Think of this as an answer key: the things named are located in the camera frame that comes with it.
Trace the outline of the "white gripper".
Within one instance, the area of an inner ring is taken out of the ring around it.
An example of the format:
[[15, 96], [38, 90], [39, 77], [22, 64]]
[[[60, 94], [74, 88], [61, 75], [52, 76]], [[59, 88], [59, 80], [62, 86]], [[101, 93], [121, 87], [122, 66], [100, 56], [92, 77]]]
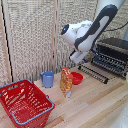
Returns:
[[78, 52], [78, 51], [74, 50], [74, 51], [70, 54], [69, 58], [70, 58], [73, 62], [75, 62], [76, 64], [78, 64], [86, 55], [87, 55], [87, 52]]

